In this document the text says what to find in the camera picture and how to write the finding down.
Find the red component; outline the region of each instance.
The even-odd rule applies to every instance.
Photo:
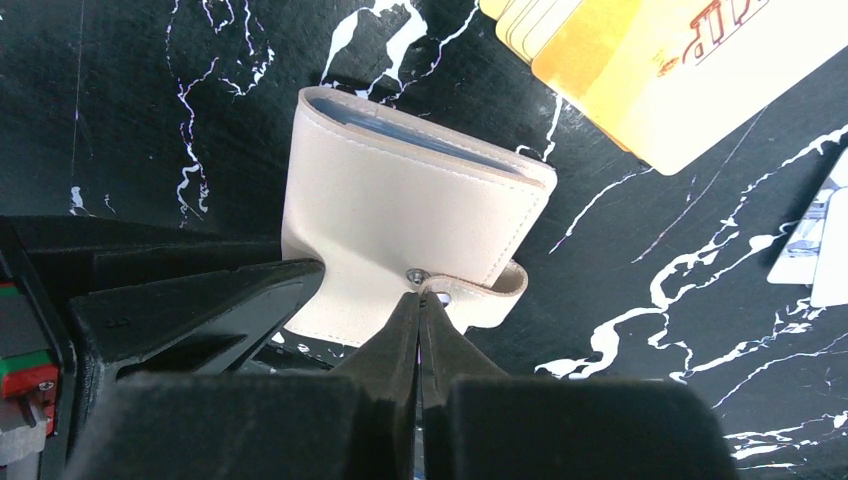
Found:
[[[50,388],[40,390],[39,385],[50,386]],[[29,392],[51,393],[52,391],[53,401],[55,401],[55,390],[58,385],[59,369],[55,365],[48,364],[27,368],[3,377],[3,398],[19,397]]]
[[[47,436],[53,434],[56,417],[56,391],[59,388],[59,369],[55,365],[27,368],[3,377],[3,398],[34,394],[47,417]]]
[[[49,437],[56,427],[56,422],[53,421],[56,418],[56,404],[45,406],[44,415],[47,417],[47,436]]]

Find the table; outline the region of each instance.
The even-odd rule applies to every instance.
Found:
[[[745,476],[848,472],[848,310],[766,282],[848,146],[848,51],[664,177],[472,0],[2,0],[0,17],[0,212],[278,234],[297,90],[356,91],[556,168],[516,255],[529,290],[467,333],[498,365],[686,382]],[[352,350],[284,339],[331,364]]]

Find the white marble vein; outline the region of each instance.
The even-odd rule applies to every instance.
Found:
[[[685,345],[685,342],[678,342],[676,345],[686,348],[688,350],[688,355],[684,361],[684,369],[682,371],[671,372],[669,377],[685,383],[686,379],[692,377],[696,373],[712,370],[721,365],[730,363],[737,358],[758,352],[763,348],[769,348],[771,344],[778,340],[778,337],[811,332],[813,331],[812,322],[819,318],[824,310],[824,308],[811,307],[810,297],[798,299],[795,301],[794,306],[787,305],[783,309],[774,312],[774,325],[772,326],[771,334],[758,339],[741,341],[724,355],[694,366],[690,365],[690,360],[694,356],[694,352]],[[651,337],[651,339],[648,340],[648,343],[654,348],[664,349],[668,345],[659,345],[656,342],[667,333],[668,322],[666,321],[663,331],[654,337]]]
[[[347,47],[353,40],[353,35],[359,25],[359,13],[362,11],[368,11],[376,17],[382,17],[384,12],[390,11],[395,6],[400,6],[406,10],[406,12],[409,13],[409,19],[397,32],[395,32],[389,41],[386,42],[386,54],[388,55],[389,60],[391,60],[391,64],[382,73],[380,73],[380,75],[374,78],[368,87],[354,90],[358,96],[368,98],[380,80],[383,78],[390,78],[394,80],[398,85],[398,91],[383,98],[380,103],[397,100],[401,95],[403,95],[407,87],[435,72],[436,67],[438,67],[439,63],[442,61],[444,48],[468,28],[474,14],[479,10],[479,4],[475,1],[474,8],[468,14],[462,26],[439,42],[438,57],[430,63],[429,70],[409,82],[404,83],[400,79],[400,67],[403,64],[403,59],[410,46],[416,40],[427,35],[427,22],[421,16],[421,13],[412,5],[410,0],[375,0],[372,7],[361,7],[354,10],[336,26],[333,31],[332,40],[330,41],[330,49],[327,55],[327,61],[324,65],[324,71],[321,74],[319,85],[330,86],[333,88],[342,86],[342,84],[337,81],[327,82],[327,76],[330,73],[330,68],[333,60],[336,58],[336,55],[338,55],[339,52]]]
[[[117,213],[118,213],[118,212],[116,212],[116,211],[115,211],[115,209],[114,209],[114,208],[112,208],[112,205],[109,203],[109,201],[110,201],[110,198],[109,198],[109,194],[107,193],[107,194],[103,197],[103,204],[104,204],[104,205],[106,205],[106,208],[108,208],[109,210],[111,210],[113,214],[116,214],[116,215],[117,215]]]
[[[236,13],[230,0],[201,0],[200,5],[205,13],[206,19],[209,21],[209,26],[212,28],[215,35],[220,34],[225,28],[236,25]],[[211,77],[227,85],[230,88],[229,93],[233,95],[233,98],[243,97],[259,85],[259,82],[267,73],[268,67],[274,62],[275,52],[267,41],[261,46],[257,46],[251,28],[252,26],[256,26],[262,32],[265,31],[265,28],[261,23],[259,23],[259,20],[253,16],[253,12],[250,9],[250,0],[243,0],[242,11],[244,13],[244,31],[242,32],[242,38],[244,40],[244,46],[248,51],[249,62],[245,64],[245,62],[242,62],[239,58],[228,62],[227,60],[222,59],[221,55],[216,55],[214,59],[211,60],[209,68],[203,75],[189,82],[183,82],[182,78],[174,73],[174,66],[171,63],[171,35],[173,33],[175,21],[180,8],[180,0],[175,0],[174,7],[171,9],[170,21],[165,29],[165,59],[171,75],[174,76],[177,82],[177,99],[180,103],[182,103],[188,113],[188,119],[180,123],[180,135],[191,164],[180,170],[182,181],[176,188],[176,197],[180,204],[180,213],[183,216],[180,227],[184,227],[188,223],[188,212],[191,212],[197,218],[203,220],[203,214],[206,214],[209,211],[209,206],[205,203],[209,196],[209,182],[206,178],[203,163],[195,153],[194,148],[196,112],[189,102],[189,94],[191,93],[192,88],[197,86],[199,83],[207,81],[207,79]],[[216,20],[215,18],[218,11],[223,11],[225,13],[220,20]],[[233,80],[230,75],[224,73],[228,67],[233,68],[237,74],[242,72],[248,73],[247,76],[249,81],[247,84],[239,84],[237,80]],[[196,205],[192,206],[184,198],[183,193],[191,185],[191,177],[195,175],[199,177],[198,198],[196,200]]]
[[[739,141],[738,141],[738,142],[736,142],[736,146],[735,146],[735,147],[733,147],[733,150],[731,150],[731,151],[730,151],[730,154],[728,154],[728,155],[727,155],[727,158],[724,160],[724,162],[721,164],[721,166],[719,166],[719,168],[718,168],[718,170],[716,171],[715,175],[713,175],[713,178],[711,178],[711,179],[710,179],[710,181],[709,181],[709,183],[707,183],[707,186],[705,186],[705,187],[704,187],[704,189],[703,189],[703,190],[701,190],[701,193],[699,193],[699,194],[698,194],[698,196],[697,196],[697,197],[695,197],[695,199],[694,199],[694,200],[692,200],[691,202],[690,202],[690,198],[688,198],[688,197],[687,197],[687,199],[686,199],[686,207],[683,209],[683,211],[680,213],[680,215],[678,215],[678,216],[677,216],[677,218],[675,218],[675,219],[674,219],[674,221],[673,221],[673,222],[671,222],[671,225],[669,225],[668,227],[666,227],[666,228],[665,228],[665,230],[663,230],[662,232],[660,232],[660,234],[657,236],[656,240],[654,240],[654,242],[653,242],[653,243],[651,243],[651,245],[650,245],[647,249],[645,249],[645,251],[644,251],[644,252],[642,252],[642,254],[641,254],[641,255],[639,255],[636,259],[634,259],[634,260],[633,260],[632,262],[630,262],[630,263],[636,263],[636,262],[639,262],[639,261],[641,261],[642,259],[644,259],[644,258],[645,258],[645,256],[647,256],[649,253],[651,253],[651,252],[654,250],[654,248],[655,248],[657,245],[659,245],[659,243],[660,243],[660,242],[662,241],[662,239],[666,236],[666,234],[668,234],[668,232],[669,232],[672,228],[674,228],[674,227],[675,227],[678,223],[680,223],[680,221],[681,221],[681,220],[683,220],[683,218],[686,216],[686,214],[687,214],[687,213],[689,213],[689,211],[690,211],[690,210],[692,210],[692,208],[693,208],[695,205],[697,205],[697,204],[698,204],[698,202],[699,202],[702,198],[704,198],[704,195],[706,195],[706,193],[710,190],[710,188],[712,188],[713,184],[715,184],[716,180],[718,179],[719,175],[721,174],[721,171],[722,171],[722,170],[724,169],[724,167],[728,164],[728,162],[730,162],[730,160],[733,158],[733,156],[734,156],[734,155],[736,155],[736,151],[737,151],[737,150],[739,150],[739,147],[741,147],[741,146],[742,146],[742,143],[745,141],[745,139],[746,139],[746,138],[748,138],[748,135],[751,133],[751,130],[753,130],[753,129],[754,129],[754,126],[757,124],[757,122],[759,122],[759,121],[760,121],[760,117],[762,117],[762,116],[763,116],[763,113],[765,113],[766,109],[768,109],[768,107],[765,107],[765,108],[763,108],[762,110],[760,110],[760,113],[758,113],[758,114],[757,114],[757,116],[754,118],[754,121],[753,121],[753,122],[751,122],[751,125],[749,125],[749,126],[748,126],[748,129],[747,129],[747,130],[745,130],[745,133],[742,135],[742,138],[740,138],[740,139],[739,139]]]
[[[93,217],[91,213],[85,208],[85,202],[82,199],[82,195],[80,194],[80,187],[74,185],[71,187],[71,215],[77,216],[80,213],[84,213],[89,217]]]
[[[720,280],[723,275],[732,271],[734,268],[736,268],[748,258],[770,247],[776,239],[788,234],[787,229],[791,226],[791,223],[781,225],[778,228],[777,234],[760,234],[751,236],[743,235],[741,228],[736,221],[736,215],[748,204],[748,194],[751,193],[758,185],[760,185],[767,178],[773,176],[777,171],[791,164],[792,161],[803,157],[806,153],[812,152],[813,150],[818,150],[821,152],[824,148],[824,144],[827,142],[838,142],[842,137],[842,133],[840,132],[843,131],[848,131],[848,125],[846,125],[840,130],[831,132],[827,135],[822,135],[821,137],[815,139],[807,147],[802,149],[799,154],[793,156],[790,159],[791,161],[784,161],[774,172],[764,175],[760,180],[749,185],[747,189],[741,192],[736,207],[724,220],[719,222],[721,227],[703,246],[692,252],[676,256],[674,259],[671,260],[670,263],[665,265],[656,273],[648,287],[651,294],[651,306],[632,308],[627,312],[624,312],[618,315],[617,317],[607,320],[606,322],[599,325],[595,329],[590,339],[590,345],[593,351],[602,353],[602,357],[600,360],[590,360],[589,358],[559,359],[538,365],[535,370],[546,370],[557,378],[567,376],[570,379],[587,378],[594,373],[602,371],[612,365],[613,361],[618,355],[618,346],[620,339],[615,331],[616,326],[623,322],[645,316],[665,315],[665,325],[656,335],[653,335],[648,339],[648,343],[654,348],[666,348],[667,345],[662,345],[659,343],[659,341],[662,339],[662,337],[665,336],[668,331],[670,319],[667,315],[667,311],[671,305],[678,302],[689,291],[709,287],[713,283]],[[741,256],[732,259],[733,261],[730,263],[729,266],[711,272],[708,280],[703,281],[701,283],[690,283],[683,285],[682,287],[679,287],[677,291],[667,292],[665,290],[665,281],[674,277],[676,274],[681,274],[681,277],[685,277],[689,272],[695,269],[707,270],[707,272],[709,272],[709,267],[711,267],[714,264],[716,258],[724,252],[725,247],[728,244],[740,241],[747,241],[747,251]],[[813,318],[815,318],[815,316],[817,316],[819,313],[820,312],[811,312],[810,314],[808,314],[808,318],[809,315],[813,315]],[[793,329],[801,328],[802,327],[800,326],[793,327]],[[688,349],[688,347],[686,347],[685,345],[685,342],[678,342],[675,345],[680,346],[681,348]],[[832,352],[830,349],[824,349],[821,352],[811,352],[809,354],[800,353],[798,355],[823,355],[828,353],[834,352]],[[693,352],[689,351],[687,354],[686,362],[691,360],[692,357]],[[676,376],[678,377],[682,376],[679,372],[675,373],[677,373]],[[732,395],[732,393],[737,390],[738,388],[734,389],[727,396]],[[716,406],[720,405],[723,401],[724,399],[722,399]]]
[[[713,408],[720,407],[725,401],[727,401],[728,398],[730,398],[731,395],[738,392],[739,389],[741,389],[743,386],[745,386],[746,383],[751,381],[758,374],[768,370],[773,365],[778,365],[778,364],[781,364],[783,362],[794,360],[796,358],[819,357],[819,356],[822,356],[822,355],[843,355],[845,353],[848,353],[848,350],[836,350],[835,349],[836,345],[838,343],[840,343],[846,337],[848,337],[848,332],[836,337],[835,340],[833,340],[832,342],[830,342],[826,346],[824,346],[824,347],[822,347],[818,350],[815,350],[813,352],[796,352],[796,353],[793,353],[792,355],[787,355],[785,357],[776,358],[774,360],[769,360],[768,362],[766,362],[766,363],[760,365],[759,367],[757,367],[756,369],[754,369],[754,371],[749,373],[745,377],[744,380],[742,380],[741,382],[736,384],[736,386],[734,386],[732,389],[730,389],[729,392],[727,392],[723,397],[721,397],[721,399],[719,399],[719,401],[715,405],[713,405]]]
[[[572,220],[571,225],[569,225],[568,229],[566,229],[565,235],[563,235],[562,238],[556,243],[556,245],[554,245],[553,248],[551,248],[551,250],[548,252],[548,255],[554,253],[560,247],[560,245],[562,245],[562,242],[564,242],[568,237],[570,237],[574,234],[574,229],[577,227],[577,224],[580,222],[580,220],[583,218],[583,216],[586,215],[586,213],[589,211],[589,209],[591,209],[595,205],[595,202],[597,202],[601,197],[603,197],[605,193],[609,192],[613,188],[621,185],[622,183],[630,180],[633,177],[637,177],[639,175],[645,175],[646,173],[651,173],[653,171],[654,171],[653,168],[649,168],[647,170],[643,170],[643,171],[640,171],[640,172],[630,172],[627,175],[621,177],[620,180],[617,180],[617,181],[607,185],[603,189],[601,189],[601,191],[598,192],[597,195],[592,197],[592,200],[590,200],[589,203],[587,203],[586,206],[583,207],[583,210],[581,210],[580,213],[578,213],[577,216],[574,217],[574,220]]]
[[[836,415],[824,414],[802,422],[800,425],[784,427],[766,432],[739,432],[725,435],[731,444],[731,456],[737,460],[776,452],[784,448],[800,450],[804,447],[819,445],[823,442],[848,435],[843,418],[848,411]],[[759,468],[779,468],[773,464],[760,465]]]

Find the green component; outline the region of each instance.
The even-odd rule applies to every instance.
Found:
[[[13,297],[18,295],[18,289],[14,285],[0,285],[0,297]]]
[[[17,355],[14,357],[0,358],[0,385],[3,383],[3,378],[10,373],[20,372],[21,370],[40,367],[42,365],[49,365],[50,363],[50,355],[47,354],[47,350],[39,350],[37,352]]]

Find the wallet stitching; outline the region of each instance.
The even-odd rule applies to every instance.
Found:
[[[536,201],[533,202],[533,205],[531,205],[530,208],[527,210],[527,214],[524,215],[524,219],[521,220],[521,224],[518,225],[518,228],[515,229],[515,232],[512,234],[512,238],[510,238],[509,242],[507,242],[506,248],[504,248],[503,252],[501,252],[501,255],[498,257],[498,260],[495,262],[495,264],[492,265],[492,268],[489,270],[489,273],[486,274],[486,278],[485,280],[483,280],[483,283],[488,283],[489,279],[492,278],[492,275],[495,273],[495,268],[497,268],[498,264],[501,263],[503,257],[506,255],[506,252],[513,247],[513,244],[515,243],[515,240],[518,237],[518,233],[524,228],[524,224],[527,223],[527,219],[530,218],[530,214],[536,210],[536,205],[539,204],[539,200],[541,200],[541,198],[534,198],[536,199]]]
[[[345,101],[343,101],[343,100],[334,100],[334,101],[336,101],[336,102],[338,102],[338,103],[341,103],[342,105],[344,105],[344,106],[346,106],[346,107],[348,107],[348,108],[351,108],[351,109],[353,109],[353,110],[356,110],[356,111],[358,111],[359,113],[362,113],[362,114],[366,114],[366,115],[371,116],[371,112],[369,112],[369,111],[367,111],[367,110],[363,110],[363,109],[361,109],[361,108],[358,108],[356,105],[352,105],[352,104],[350,104],[350,103],[348,103],[348,102],[345,102]],[[476,153],[477,155],[480,155],[480,156],[482,156],[482,157],[491,157],[491,155],[488,155],[488,154],[483,153],[483,152],[481,152],[481,151],[479,151],[479,150],[476,150],[476,149],[474,149],[473,147],[469,147],[469,146],[467,146],[467,145],[460,145],[460,144],[458,144],[458,143],[455,143],[455,142],[453,142],[453,141],[451,141],[451,140],[447,140],[447,139],[442,138],[442,137],[440,137],[440,136],[438,136],[438,135],[435,135],[435,134],[433,134],[433,133],[429,133],[429,132],[425,132],[425,131],[423,131],[423,130],[419,130],[419,129],[415,128],[415,127],[414,127],[414,126],[412,126],[412,125],[402,125],[402,124],[396,123],[396,122],[394,122],[394,121],[392,121],[392,120],[390,120],[390,119],[388,119],[388,118],[385,118],[385,117],[380,117],[380,120],[383,120],[384,122],[389,123],[389,124],[392,124],[392,125],[394,125],[395,127],[398,127],[398,128],[404,128],[404,129],[412,130],[412,131],[414,131],[414,132],[416,132],[416,133],[420,133],[421,135],[424,135],[424,136],[429,137],[429,138],[431,138],[431,139],[440,140],[440,141],[442,141],[442,142],[447,143],[448,145],[450,145],[450,146],[452,146],[452,147],[456,147],[456,148],[459,148],[459,149],[462,149],[462,150],[467,150],[467,151],[469,151],[469,152]],[[526,170],[526,169],[530,168],[530,166],[529,166],[529,165],[521,165],[521,164],[514,163],[514,162],[512,162],[512,161],[510,161],[510,160],[506,160],[506,159],[503,159],[503,158],[500,158],[500,157],[498,157],[498,158],[497,158],[497,161],[502,162],[502,163],[505,163],[505,164],[509,165],[510,167],[515,167],[515,168],[520,169],[520,170],[522,170],[522,171],[524,171],[524,170]]]
[[[419,164],[419,165],[423,165],[423,166],[428,167],[428,168],[433,168],[433,169],[435,169],[435,170],[439,170],[439,171],[445,172],[445,173],[450,174],[450,175],[453,175],[453,176],[466,178],[466,179],[468,179],[468,180],[472,180],[472,181],[474,181],[474,182],[478,182],[478,183],[487,183],[487,184],[490,184],[490,185],[495,185],[495,186],[498,186],[498,187],[503,187],[503,188],[506,188],[506,189],[509,189],[509,190],[515,190],[515,191],[517,191],[517,192],[524,193],[524,194],[528,195],[529,197],[531,197],[531,198],[535,199],[537,203],[538,203],[538,201],[539,201],[539,199],[540,199],[536,192],[532,192],[532,191],[529,191],[529,190],[525,190],[525,189],[523,189],[523,188],[518,188],[518,187],[512,187],[512,186],[509,186],[509,185],[504,185],[503,183],[493,182],[493,181],[491,181],[491,180],[486,180],[486,179],[483,179],[483,178],[473,177],[473,176],[468,175],[468,174],[465,174],[465,173],[455,172],[455,171],[453,171],[453,170],[448,170],[447,168],[440,167],[440,166],[438,166],[438,165],[433,165],[433,164],[431,164],[431,163],[422,162],[421,160],[416,160],[416,159],[414,159],[414,158],[407,157],[407,156],[402,155],[402,154],[399,154],[399,153],[390,152],[390,151],[388,151],[388,150],[381,150],[381,149],[379,149],[379,148],[377,148],[377,147],[372,147],[372,146],[370,146],[370,145],[366,145],[366,144],[364,144],[364,143],[357,142],[356,140],[354,140],[354,139],[352,139],[352,138],[348,138],[348,137],[345,137],[345,136],[343,136],[343,135],[340,135],[340,134],[338,134],[338,133],[336,133],[336,132],[334,132],[334,131],[332,131],[332,130],[330,130],[330,129],[328,129],[328,128],[326,128],[326,127],[322,126],[322,125],[320,125],[320,124],[319,124],[319,123],[317,123],[315,120],[312,120],[312,119],[311,119],[311,118],[309,118],[309,117],[305,117],[305,118],[306,118],[306,119],[309,121],[309,123],[311,123],[312,125],[314,125],[314,126],[316,126],[316,127],[320,128],[321,130],[323,130],[323,131],[325,131],[325,132],[329,133],[330,135],[333,135],[334,137],[338,137],[338,138],[340,138],[341,140],[343,140],[343,141],[345,141],[345,142],[347,142],[347,143],[352,143],[352,144],[354,144],[354,145],[357,145],[357,146],[360,146],[360,147],[366,148],[366,149],[368,149],[368,150],[374,150],[375,152],[385,153],[385,154],[392,155],[392,156],[394,156],[394,157],[402,158],[402,159],[404,159],[404,160],[409,160],[410,162],[417,163],[417,164]]]
[[[429,168],[433,168],[435,170],[445,172],[449,175],[454,175],[454,176],[466,178],[468,180],[479,182],[479,183],[485,183],[485,184],[494,185],[494,186],[497,186],[497,187],[503,187],[503,188],[507,188],[509,190],[515,190],[515,191],[520,192],[522,194],[525,194],[525,195],[529,196],[531,199],[533,199],[534,200],[533,204],[527,209],[527,212],[524,214],[524,218],[521,220],[521,223],[518,225],[518,227],[513,232],[512,237],[509,239],[509,241],[507,242],[507,245],[504,247],[503,251],[498,256],[498,259],[495,261],[495,263],[489,269],[489,272],[486,274],[486,277],[484,278],[483,283],[486,283],[491,279],[491,277],[494,274],[495,269],[497,268],[498,264],[501,263],[504,256],[506,255],[506,252],[508,252],[513,247],[515,240],[518,237],[519,232],[521,232],[521,230],[524,228],[524,225],[527,223],[527,219],[530,218],[530,215],[536,210],[536,206],[539,204],[539,201],[542,200],[542,197],[537,195],[535,192],[528,192],[527,190],[512,187],[512,186],[509,186],[509,185],[504,185],[502,183],[493,182],[493,181],[485,180],[485,179],[482,179],[482,178],[472,177],[470,175],[466,175],[466,174],[459,173],[459,172],[454,172],[454,171],[448,170],[446,168],[442,168],[442,167],[439,167],[437,165],[432,165],[432,164],[429,164],[429,163],[426,163],[426,162],[422,162],[420,160],[416,160],[414,158],[410,158],[408,156],[401,155],[401,154],[398,154],[398,153],[395,153],[395,152],[380,150],[379,148],[372,147],[370,145],[366,145],[366,144],[361,143],[361,142],[357,142],[356,140],[354,140],[352,138],[344,137],[344,136],[342,136],[342,135],[340,135],[336,132],[333,132],[332,130],[320,125],[319,123],[317,123],[312,118],[309,118],[308,115],[304,115],[304,118],[309,123],[314,125],[315,127],[323,130],[324,132],[327,132],[328,134],[330,134],[334,137],[341,139],[342,141],[344,141],[346,143],[357,145],[357,146],[365,148],[367,150],[374,150],[374,151],[377,151],[377,152],[380,152],[380,153],[383,153],[383,154],[388,154],[388,155],[391,155],[391,156],[394,156],[394,157],[397,157],[397,158],[401,158],[401,159],[404,159],[404,160],[407,160],[407,161],[410,161],[410,162],[413,162],[413,163],[416,163],[416,164],[419,164],[419,165],[422,165],[422,166],[425,166],[425,167],[429,167]],[[335,335],[327,334],[326,332],[318,332],[318,331],[315,331],[315,330],[301,330],[301,332],[302,332],[302,335],[312,334],[312,335],[322,336],[322,337],[325,337],[325,338],[331,338],[333,340],[338,340],[341,343],[345,343],[345,342],[347,342],[348,344],[353,343],[350,338],[342,338],[342,337],[338,337],[338,336],[335,336]]]

